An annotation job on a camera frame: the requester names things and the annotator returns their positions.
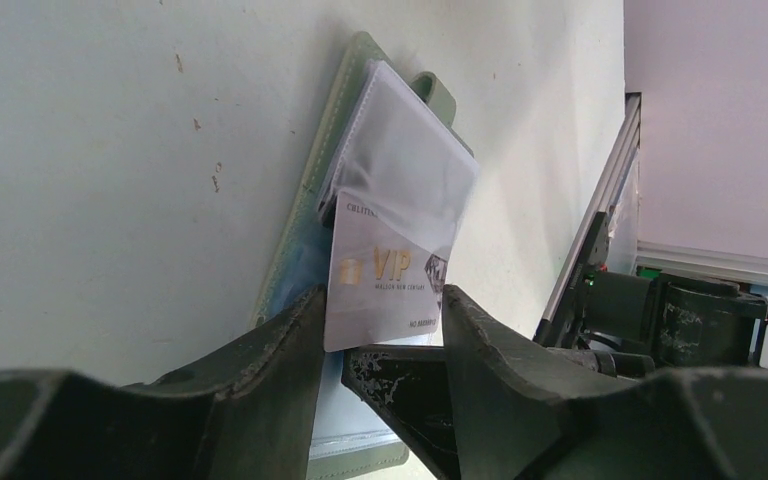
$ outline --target vip card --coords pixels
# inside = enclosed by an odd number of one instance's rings
[[[448,252],[428,252],[347,192],[336,202],[325,351],[433,333]]]

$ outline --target pink wall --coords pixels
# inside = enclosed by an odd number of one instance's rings
[[[640,239],[768,258],[768,0],[626,0]]]

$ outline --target gold emblem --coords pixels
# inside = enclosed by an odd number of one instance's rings
[[[360,284],[360,274],[363,271],[363,262],[354,258],[347,258],[340,261],[340,284],[358,285]]]

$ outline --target table surface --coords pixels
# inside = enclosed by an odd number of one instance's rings
[[[457,99],[449,280],[530,335],[622,122],[622,7],[0,4],[0,368],[146,382],[242,334],[357,30]]]

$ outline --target white tabletop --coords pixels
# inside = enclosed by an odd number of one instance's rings
[[[457,99],[449,280],[530,335],[622,122],[621,0],[30,0],[0,2],[0,368],[152,381],[242,334],[357,30]]]

